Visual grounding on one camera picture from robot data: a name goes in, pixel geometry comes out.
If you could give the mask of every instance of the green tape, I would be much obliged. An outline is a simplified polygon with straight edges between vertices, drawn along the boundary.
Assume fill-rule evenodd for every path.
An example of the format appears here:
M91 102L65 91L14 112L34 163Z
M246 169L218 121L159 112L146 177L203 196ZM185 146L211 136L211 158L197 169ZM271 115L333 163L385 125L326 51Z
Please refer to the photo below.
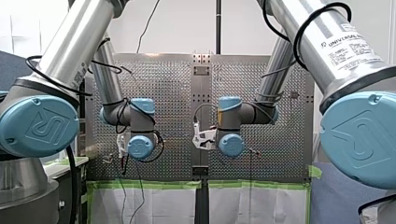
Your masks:
M143 189L199 189L201 187L199 181L158 182L142 180L142 184ZM120 179L87 182L87 187L90 189L122 189L122 186L125 189L141 189L139 180Z
M309 188L309 184L284 184L270 181L249 180L209 180L210 189L236 189L242 187L254 187L261 189L297 189Z
M87 159L87 157L75 157L76 162L82 161ZM68 165L69 164L69 159L63 159L61 161L47 161L46 163L44 163L44 165L51 165L53 163L57 163L59 165Z
M311 222L311 185L307 189L306 193L306 208L305 208L305 223L310 224Z
M313 165L308 166L309 176L314 177L316 179L321 179L322 171Z

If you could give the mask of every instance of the metal frame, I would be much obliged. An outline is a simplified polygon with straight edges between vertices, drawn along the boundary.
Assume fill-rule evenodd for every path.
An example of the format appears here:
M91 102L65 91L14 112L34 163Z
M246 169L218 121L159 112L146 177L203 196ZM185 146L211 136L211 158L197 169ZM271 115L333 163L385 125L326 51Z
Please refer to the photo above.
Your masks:
M200 105L201 103L210 103L210 104L216 104L217 99L215 99L214 91L216 88L213 85L217 84L214 82L214 77L216 73L218 72L216 69L219 69L219 66L225 66L224 64L226 63L232 63L233 66L240 68L241 75L247 75L247 78L249 77L249 73L254 73L251 76L258 76L263 74L263 71L265 71L265 66L269 61L268 56L224 56L224 55L201 55L201 54L115 54L114 55L114 61L116 62L117 65L124 65L126 67L129 67L131 70L135 70L137 76L161 76L163 79L169 79L168 82L160 82L157 84L152 84L150 83L150 79L147 77L144 77L144 79L137 80L140 77L130 77L130 74L123 73L120 74L120 83L123 89L123 92L126 96L128 97L153 97L154 100L158 97L159 95L164 95L164 94L175 94L171 96L172 98L177 98L177 97L182 97L183 101L180 102L172 102L169 106L164 107L163 103L159 103L160 101L157 101L157 110L158 113L156 116L156 119L158 120L157 126L160 126L159 128L164 128L163 134L165 135L165 141L166 139L168 140L168 146L169 148L166 148L165 150L173 150L172 145L172 136L169 134L171 133L171 129L181 129L184 131L181 132L186 132L185 135L181 136L180 138L183 138L181 142L178 142L178 146L180 147L180 144L185 144L184 147L185 150L188 150L190 153L186 154L189 155L189 162L184 163L179 166L177 169L185 169L183 172L184 175L171 175L167 174L164 176L161 176L163 173L159 169L168 169L170 166L179 164L180 162L177 160L186 160L185 158L181 158L180 155L174 154L173 156L170 157L163 157L162 161L162 166L160 165L154 165L154 166L147 166L146 164L142 164L142 176L145 179L148 180L161 180L161 181L172 181L172 180L207 180L209 179L238 179L238 178L249 178L249 176L246 173L246 170L244 173L235 173L234 170L231 170L233 175L230 176L221 176L219 174L221 173L213 173L213 171L216 169L221 169L222 171L227 171L228 167L227 166L220 166L220 167L213 167L213 158L214 156L218 156L215 154L219 154L217 151L215 152L210 152L207 153L206 151L202 151L199 149L196 149L193 146L193 143L191 142L191 137L193 133L192 129L192 116L193 112L195 111L195 108ZM177 70L178 66L182 66L182 70ZM194 74L194 71L197 71L195 67L202 67L202 66L207 66L209 67L209 74L207 76L205 75L197 75ZM296 90L297 92L303 92L299 96L299 99L295 101L294 104L297 104L301 111L299 111L299 116L300 118L298 119L300 126L299 132L304 132L304 137L300 137L300 135L293 136L297 137L297 140L293 141L298 141L301 145L301 149L295 148L293 153L298 153L301 156L301 163L303 164L310 164L311 163L311 156L312 156L312 124L313 124L313 97L314 97L314 82L311 76L309 76L308 73L306 73L304 70L301 68L294 68L293 74L296 73L297 77L294 75L291 75L290 77L290 82L295 82L295 81L301 81L301 77L304 78L304 89L303 90ZM173 81L175 80L175 77L181 78L183 77L183 83L180 84L181 86L172 86L175 85ZM144 90L139 90L139 87L136 86L136 82L140 84L146 85ZM255 88L258 88L260 85L260 79L256 82L255 80L249 80L249 83L247 85L250 85L250 88L252 88L252 85L255 85ZM169 93L169 92L155 92L156 90L163 90L163 91L174 91L175 93ZM95 86L93 83L93 79L91 75L86 76L86 91L95 91ZM244 99L244 100L254 100L254 92L249 92L247 95L252 95L250 99ZM92 98L87 98L86 99L86 109L87 109L87 118L86 118L86 125L87 125L87 155L89 155L92 158L91 161L91 168L89 168L88 176L89 179L111 179L114 177L117 177L114 171L109 171L109 170L114 170L115 167L112 167L112 165L104 164L102 160L104 159L104 156L108 156L110 152L114 154L114 159L117 158L117 150L115 147L115 134L111 135L110 131L114 133L114 127L106 127L105 124L102 124L101 120L99 120L98 116L98 105L100 104L100 100L98 97L98 93L96 92L95 95ZM178 111L175 107L178 106L177 104L184 104L182 105L182 111ZM163 119L163 113L165 114L173 114L174 116L177 116L180 123L183 123L182 126L172 126L169 125L170 123L166 120ZM215 109L210 109L208 107L203 107L202 111L198 114L199 115L199 120L201 121L202 129L207 129L210 124L215 123L215 115L216 115L216 110ZM285 125L285 123L282 123L282 120L279 122L278 125ZM285 130L283 130L279 134L285 134L285 138L288 137L286 135L287 131L287 126L284 127ZM97 143L94 142L94 132L104 132L105 130L108 130L107 133L104 133L104 135L101 135L100 138L108 138L108 143L111 142L111 137L114 136L114 146L111 145L106 145L106 146L100 146ZM262 126L256 126L253 127L253 132L263 132ZM262 141L260 138L254 138L254 139L248 139L248 141ZM98 147L106 147L108 149L106 152L106 155L103 155L103 151L100 151L98 153L97 148ZM236 159L233 161L235 166L238 165L243 165L246 164L246 154L242 156L241 158ZM268 162L271 161L273 158L264 158L262 161L254 161L253 166L258 166L260 169L262 169L262 163L263 162ZM238 163L238 160L244 160L244 163ZM115 160L116 162L115 165L119 166L118 160ZM209 166L209 175L192 175L192 169L196 166L199 166L200 168L202 166L206 167ZM296 182L296 183L301 183L301 182L306 182L309 181L309 173L307 167L302 167L301 165L296 165L299 168L298 169L304 169L302 173L295 173L294 175L288 175L288 174L283 174L280 176L263 176L264 170L255 170L252 178L254 179L259 179L259 180L271 180L271 181L279 181L279 182ZM169 172L178 172L179 174L180 171L177 171L177 169L173 169L173 171ZM137 178L137 175L135 173L135 170L132 168L130 171L127 173L127 178Z

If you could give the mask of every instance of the wire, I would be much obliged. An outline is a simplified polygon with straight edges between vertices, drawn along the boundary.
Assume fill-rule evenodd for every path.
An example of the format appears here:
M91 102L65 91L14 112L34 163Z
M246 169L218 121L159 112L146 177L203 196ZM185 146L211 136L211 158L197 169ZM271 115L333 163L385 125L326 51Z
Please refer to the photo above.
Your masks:
M136 108L140 113L146 115L151 120L153 125L156 124L155 119L150 114L148 114L146 111L144 111L143 109L141 109L139 106L137 106L136 104L134 104L131 101L129 101L129 104L131 104L134 108Z
M262 75L262 78L264 78L264 77L269 77L269 76L271 76L271 75L274 75L274 74L283 72L283 71L285 71L285 70L291 68L292 66L294 66L296 63L297 63L297 61L294 60L293 62L291 62L288 66L286 66L286 67L284 67L284 68L280 68L280 69L278 69L278 70L275 70L274 72L270 72L270 73L267 73L267 74L265 74L265 75Z
M110 41L110 37L106 37L104 40L102 40L102 42L100 42L97 50L99 50L105 43L109 41Z
M275 34L277 34L279 37L281 37L282 39L289 41L289 38L285 35L283 35L282 33L280 33L270 22L270 20L268 19L268 15L267 15L267 0L264 0L264 5L262 6L262 15L264 16L264 21L267 24L268 28L270 28L270 30L272 30Z
M111 64L108 64L108 63L101 63L101 62L98 62L98 61L95 61L95 60L91 60L91 62L92 62L92 63L99 64L99 65L102 65L102 66L104 66L104 67L114 68L114 69L117 70L117 71L114 72L114 73L117 74L117 75L122 73L122 69L120 69L119 67L117 67L117 66L115 66L115 65L111 65Z
M157 0L157 2L155 3L154 9L152 9L152 12L151 12L151 14L150 14L149 17L148 17L148 22L146 23L145 30L143 31L142 35L140 35L140 37L139 37L139 44L138 44L138 46L137 46L136 53L139 53L140 46L142 45L143 36L146 34L146 31L147 31L148 28L149 28L149 23L150 23L150 21L151 21L152 16L154 15L154 12L155 12L155 10L157 9L157 6L158 6L159 3L160 3L160 0Z
M261 107L259 107L258 105L255 105L254 103L251 103L251 102L244 102L244 104L246 104L246 105L251 105L251 106L255 107L256 109L260 110L265 116L268 117L269 120L271 120L271 121L273 122L272 124L275 124L274 119L268 114L268 112L265 111L265 110L263 110L263 109L262 109Z
M123 224L123 223L124 223L124 222L123 222L123 214L124 214L124 212L125 212L125 203L126 203L126 199L127 199L127 194L126 194L125 187L123 186L123 183L122 183L122 176L125 176L125 174L126 174L126 166L127 166L127 164L128 164L128 157L127 157L127 159L126 159L125 166L123 167L123 171L122 171L122 173L121 173L122 176L120 175L119 167L117 167L116 163L114 163L114 162L112 162L112 163L114 164L114 169L116 169L116 171L117 171L117 176L118 176L118 178L119 178L119 182L120 182L120 185L121 185L123 194L124 194L124 199L123 199L122 209L121 209L121 222L122 222L122 224Z
M142 203L134 210L134 213L132 214L131 219L129 220L129 224L132 223L132 220L134 219L134 216L136 215L137 211L139 211L139 209L143 207L143 204L145 204L146 201L145 191L143 191L143 182L142 182L142 176L140 175L139 165L137 164L137 162L135 162L134 165L136 166L137 176L139 177L139 182L140 182L140 188L142 189Z
M65 89L65 90L68 90L68 91L72 91L72 92L74 92L75 94L78 94L78 95L92 96L91 93L87 93L87 92L84 92L84 91L77 91L77 90L74 90L74 89L72 89L72 88L69 88L69 87L65 86L64 84L61 84L61 83L59 83L59 82L57 82L57 81L54 81L52 78L48 77L47 75L45 75L44 73L42 73L40 70L36 69L35 66L32 65L32 62L31 62L31 61L34 60L34 59L41 59L42 57L43 57L43 56L41 56L41 55L35 55L35 56L30 56L30 57L28 57L28 58L26 58L26 60L25 60L26 65L27 65L30 69L32 69L32 71L34 71L34 72L37 73L39 76L43 77L43 78L46 79L50 84L52 84L52 85L54 85L54 86L56 86L56 87L59 87L59 88L61 88L61 89Z
M137 82L137 78L134 76L134 73L129 70L128 68L121 66L120 68L122 68L123 70L127 71L129 73L129 75L131 75L131 77L134 79L134 83L136 84L137 89L139 90L139 94L142 94L142 90L140 89L140 85Z
M198 111L199 111L203 106L212 106L213 108L218 109L218 107L217 107L216 105L212 105L212 104L201 104L201 105L199 105L199 106L195 109L195 112L194 112L194 122L197 121L197 113L198 113Z
M70 146L66 148L66 152L67 152L67 157L69 158L70 175L72 180L72 206L71 206L69 223L74 224L76 221L77 206L78 206L77 168L73 155L73 150Z
M129 100L128 98L124 98L123 99L125 101L125 104L123 106L119 107L119 110L117 111L117 122L116 122L116 133L120 134L120 133L124 133L126 130L126 126L123 127L123 129L121 131L119 131L119 125L122 125L121 123L121 117L125 111L125 108L128 106L129 104Z
M128 167L129 156L126 156L126 161L123 167L122 175L126 175L126 169Z
M343 8L347 13L347 20L349 22L352 21L352 10L350 9L350 7L345 3L333 2L333 3L329 3L325 7L322 7L320 9L314 11L313 13L311 13L311 15L309 15L308 19L306 19L306 21L300 26L300 28L297 31L297 34L294 38L294 44L293 44L294 58L296 59L297 63L305 70L307 70L307 67L306 67L305 63L301 60L300 55L299 55L301 39L303 38L304 31L309 26L309 24L311 24L311 22L314 21L317 17L319 17L323 12L335 10L335 9L333 9L333 7Z
M149 161L138 160L138 161L143 162L143 163L154 162L154 161L158 160L161 157L161 155L163 154L163 151L165 150L165 142L163 141L163 138L161 137L160 132L158 132L157 130L154 130L154 134L157 135L158 144L162 145L160 153L152 160L149 160Z
M102 42L99 44L99 47L98 47L97 51L98 51L105 43L109 42L110 40L111 40L110 37L107 37L107 38L105 38L104 40L102 40ZM92 62L92 63L99 64L99 65L102 65L102 66L104 66L104 67L114 68L114 69L116 69L116 71L114 71L114 73L117 74L117 75L122 73L122 69L119 68L119 67L117 67L117 66L115 66L115 65L108 64L108 63L101 63L101 62L98 62L98 61L95 61L95 60L91 60L91 62ZM91 73L91 74L93 74L93 72L91 71L90 68L88 68L88 72Z

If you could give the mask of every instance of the metal bracket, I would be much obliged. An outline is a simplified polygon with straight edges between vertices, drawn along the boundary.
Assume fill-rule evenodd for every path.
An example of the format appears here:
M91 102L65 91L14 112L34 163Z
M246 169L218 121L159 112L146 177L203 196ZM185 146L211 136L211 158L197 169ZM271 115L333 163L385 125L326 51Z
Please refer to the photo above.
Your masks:
M194 66L195 76L209 76L210 67L209 66Z
M192 166L192 175L209 175L208 166Z

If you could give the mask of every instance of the vertical metal pole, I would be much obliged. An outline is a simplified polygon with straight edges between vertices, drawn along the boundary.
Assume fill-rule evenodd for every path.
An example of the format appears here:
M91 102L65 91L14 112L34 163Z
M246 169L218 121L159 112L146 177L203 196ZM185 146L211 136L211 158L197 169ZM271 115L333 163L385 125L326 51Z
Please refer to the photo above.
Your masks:
M221 54L221 0L216 0L216 54Z

